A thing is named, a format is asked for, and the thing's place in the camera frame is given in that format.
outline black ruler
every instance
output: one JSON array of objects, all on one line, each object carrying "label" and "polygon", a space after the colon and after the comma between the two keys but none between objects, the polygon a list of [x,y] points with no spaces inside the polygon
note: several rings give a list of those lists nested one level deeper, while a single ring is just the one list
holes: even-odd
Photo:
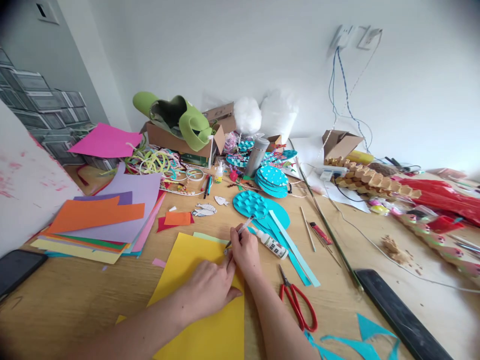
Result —
[{"label": "black ruler", "polygon": [[375,270],[355,270],[355,273],[371,301],[415,359],[453,360]]}]

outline smartphone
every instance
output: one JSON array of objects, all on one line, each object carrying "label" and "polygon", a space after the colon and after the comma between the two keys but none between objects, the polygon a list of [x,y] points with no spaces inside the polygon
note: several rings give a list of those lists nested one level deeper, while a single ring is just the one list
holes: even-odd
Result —
[{"label": "smartphone", "polygon": [[0,302],[48,258],[45,254],[25,250],[13,250],[0,258]]}]

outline stack of colored paper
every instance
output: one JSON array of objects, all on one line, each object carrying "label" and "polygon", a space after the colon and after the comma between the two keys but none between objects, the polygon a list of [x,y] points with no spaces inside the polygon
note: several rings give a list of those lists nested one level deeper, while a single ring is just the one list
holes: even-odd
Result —
[{"label": "stack of colored paper", "polygon": [[75,256],[114,264],[139,256],[166,192],[160,173],[125,174],[121,162],[110,184],[95,196],[67,200],[33,247],[51,256]]}]

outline left hand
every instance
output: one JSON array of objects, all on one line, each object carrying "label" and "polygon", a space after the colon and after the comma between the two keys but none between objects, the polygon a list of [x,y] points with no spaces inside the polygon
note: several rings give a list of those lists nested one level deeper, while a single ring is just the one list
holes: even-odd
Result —
[{"label": "left hand", "polygon": [[186,321],[191,324],[219,312],[242,292],[232,287],[236,269],[232,251],[221,265],[204,260],[178,290]]}]

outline white paper fish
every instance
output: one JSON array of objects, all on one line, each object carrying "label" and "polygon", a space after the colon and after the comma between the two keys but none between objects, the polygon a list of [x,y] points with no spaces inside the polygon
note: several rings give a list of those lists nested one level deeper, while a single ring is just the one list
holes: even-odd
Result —
[{"label": "white paper fish", "polygon": [[214,196],[215,198],[215,201],[218,205],[225,205],[225,206],[228,206],[230,203],[225,200],[224,197],[221,197],[221,196]]},{"label": "white paper fish", "polygon": [[214,206],[210,205],[210,203],[207,203],[207,204],[198,203],[196,207],[201,209],[193,210],[191,212],[193,216],[204,217],[204,216],[210,216],[217,213],[217,209]]}]

